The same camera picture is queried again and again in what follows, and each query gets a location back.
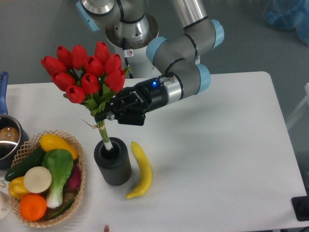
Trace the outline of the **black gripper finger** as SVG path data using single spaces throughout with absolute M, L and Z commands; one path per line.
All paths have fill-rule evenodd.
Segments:
M 95 114 L 96 122 L 108 120 L 117 120 L 118 122 L 129 122 L 128 113 L 126 109 L 129 106 L 130 93 L 118 93 L 109 99 L 104 109 Z
M 107 113 L 108 120 L 116 120 L 119 124 L 143 126 L 145 122 L 145 115 L 140 112 L 131 112 L 124 109 L 110 111 Z

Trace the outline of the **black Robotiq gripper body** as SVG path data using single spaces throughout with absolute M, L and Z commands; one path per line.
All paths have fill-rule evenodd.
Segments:
M 126 111 L 140 112 L 146 116 L 147 112 L 161 108 L 168 103 L 167 88 L 159 78 L 152 78 L 126 87 L 119 93 L 130 93 L 130 102 Z

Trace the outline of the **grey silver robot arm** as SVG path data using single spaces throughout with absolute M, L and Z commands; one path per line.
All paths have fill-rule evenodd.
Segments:
M 142 0 L 80 0 L 76 7 L 92 31 L 104 30 L 130 78 L 144 78 L 108 100 L 95 121 L 141 126 L 145 114 L 206 90 L 211 82 L 199 56 L 224 40 L 224 29 L 209 19 L 200 0 L 172 3 L 184 33 L 175 41 L 158 34 L 158 24 Z

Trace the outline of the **fingertip at bottom edge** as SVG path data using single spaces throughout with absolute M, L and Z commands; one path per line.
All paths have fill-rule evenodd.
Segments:
M 104 227 L 104 232 L 110 232 L 110 227 L 109 227 L 109 225 L 105 225 L 105 227 Z

